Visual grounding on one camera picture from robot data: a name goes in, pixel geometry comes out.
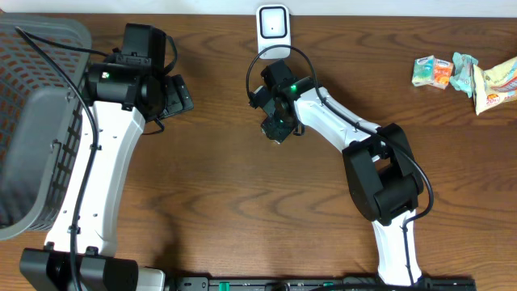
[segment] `green component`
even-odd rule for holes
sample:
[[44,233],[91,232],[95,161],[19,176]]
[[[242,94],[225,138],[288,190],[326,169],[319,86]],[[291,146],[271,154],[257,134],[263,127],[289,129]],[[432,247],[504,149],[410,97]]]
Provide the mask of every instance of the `green component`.
[[229,283],[228,282],[219,283],[219,291],[229,291]]

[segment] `white backdrop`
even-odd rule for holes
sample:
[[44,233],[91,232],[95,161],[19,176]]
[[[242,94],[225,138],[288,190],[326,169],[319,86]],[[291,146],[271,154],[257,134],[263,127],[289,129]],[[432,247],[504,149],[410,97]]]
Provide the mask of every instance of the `white backdrop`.
[[517,0],[0,0],[5,12],[253,15],[282,3],[292,15],[517,17]]

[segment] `wooden tabletop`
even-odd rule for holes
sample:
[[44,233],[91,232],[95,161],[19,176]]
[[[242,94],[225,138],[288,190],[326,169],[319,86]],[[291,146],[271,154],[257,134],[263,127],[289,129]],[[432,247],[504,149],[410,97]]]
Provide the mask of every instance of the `wooden tabletop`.
[[[257,53],[251,16],[58,15],[90,29],[94,49],[121,46],[124,25],[174,37],[174,74],[195,108],[165,120],[133,153],[119,214],[117,256],[168,272],[212,276],[344,276],[375,272],[371,223],[351,201],[341,153],[312,129],[282,145],[247,105],[246,70]],[[454,52],[489,69],[517,55],[517,19],[291,17],[292,43],[344,106],[399,124],[435,189],[415,225],[418,264],[431,276],[471,276],[479,290],[517,289],[517,102],[476,116],[449,86],[413,87],[414,59]],[[251,87],[262,84],[259,61]],[[292,55],[301,77],[309,70]],[[419,211],[427,205],[420,198]],[[45,233],[0,242],[0,289],[27,289],[25,247]]]

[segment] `teal wrapper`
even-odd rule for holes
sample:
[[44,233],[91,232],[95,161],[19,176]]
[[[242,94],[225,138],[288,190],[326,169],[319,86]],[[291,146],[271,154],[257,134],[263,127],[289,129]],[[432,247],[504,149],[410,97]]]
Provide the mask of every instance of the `teal wrapper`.
[[472,82],[472,65],[477,65],[477,59],[468,54],[454,53],[452,62],[456,70],[454,71],[454,76],[450,79],[451,85],[457,91],[467,93],[469,98],[471,98],[474,87]]

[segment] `snack package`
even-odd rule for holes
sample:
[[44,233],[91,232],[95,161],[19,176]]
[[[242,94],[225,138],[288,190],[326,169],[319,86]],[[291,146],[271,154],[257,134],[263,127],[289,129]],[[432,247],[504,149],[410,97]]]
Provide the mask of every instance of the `snack package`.
[[483,71],[473,65],[476,114],[517,99],[517,57]]
[[433,68],[434,80],[431,85],[445,89],[449,84],[453,67],[454,65],[451,62],[435,59],[435,66]]
[[423,57],[414,61],[413,78],[414,86],[423,86],[433,83],[435,56]]
[[474,85],[472,84],[472,65],[477,65],[478,61],[467,54],[454,53],[452,61],[456,66],[454,76],[451,77],[451,85],[457,91],[467,93],[472,98]]

